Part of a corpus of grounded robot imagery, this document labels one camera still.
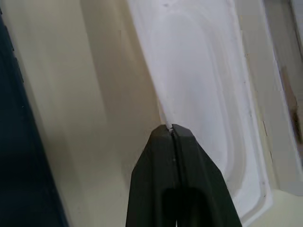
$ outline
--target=dark blue panel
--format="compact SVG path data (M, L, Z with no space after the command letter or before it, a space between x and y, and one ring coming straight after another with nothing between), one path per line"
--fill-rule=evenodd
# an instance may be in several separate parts
M1 18L0 226L67 226L18 62Z

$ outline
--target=white plastic surface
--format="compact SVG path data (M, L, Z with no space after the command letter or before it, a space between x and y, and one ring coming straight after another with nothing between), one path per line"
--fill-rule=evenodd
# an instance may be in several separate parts
M220 168L244 226L272 203L232 0L128 0L167 125Z

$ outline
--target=beige wall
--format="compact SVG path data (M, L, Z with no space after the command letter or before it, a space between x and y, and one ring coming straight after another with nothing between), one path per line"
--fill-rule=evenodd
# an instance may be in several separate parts
M0 5L72 227L125 225L131 170L160 124L123 3Z

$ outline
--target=white molded tray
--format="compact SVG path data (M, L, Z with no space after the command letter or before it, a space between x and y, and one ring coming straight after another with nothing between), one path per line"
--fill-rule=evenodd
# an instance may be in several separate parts
M220 168L244 226L272 203L232 0L128 0L167 125Z

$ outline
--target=beige surface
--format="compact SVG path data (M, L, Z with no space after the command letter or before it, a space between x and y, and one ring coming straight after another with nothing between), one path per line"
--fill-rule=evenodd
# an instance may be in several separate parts
M264 0L264 6L294 132L300 145L303 129L303 62L293 12L287 0ZM294 113L297 113L298 121L294 119Z
M71 227L125 225L131 169L160 123L122 0L3 0L25 86ZM275 178L263 122L267 170ZM252 226L298 227L303 198L274 191Z
M258 70L256 70L256 65L252 65L252 58L254 59L254 63L256 63L256 58L263 63L258 66L264 67L262 71L263 77L268 77L272 75L272 68L270 62L267 58L270 54L272 54L272 47L268 46L266 40L266 34L263 29L266 28L266 25L259 23L259 21L263 20L263 15L260 11L260 7L262 7L262 1L256 0L236 0L237 4L237 12L240 18L240 25L243 30L243 39L244 39L244 49L246 51L247 62L250 68L251 74L251 82L252 85L256 85L256 81L253 80L252 77L256 76ZM250 46L248 46L248 41L246 35L251 35L250 37ZM257 96L258 90L254 90L254 97ZM265 157L265 162L267 165L267 174L269 178L269 182L271 188L273 190L273 206L258 220L256 220L251 226L252 227L300 227L303 223L303 215L302 215L302 207L303 207L303 197L297 197L286 192L282 192L277 189L277 182L275 178L275 170L273 169L272 158L270 149L272 148L272 141L268 138L267 131L265 130L265 124L263 122L264 116L259 109L259 104L256 101L256 109L258 115L258 125L259 132L261 135L263 152Z

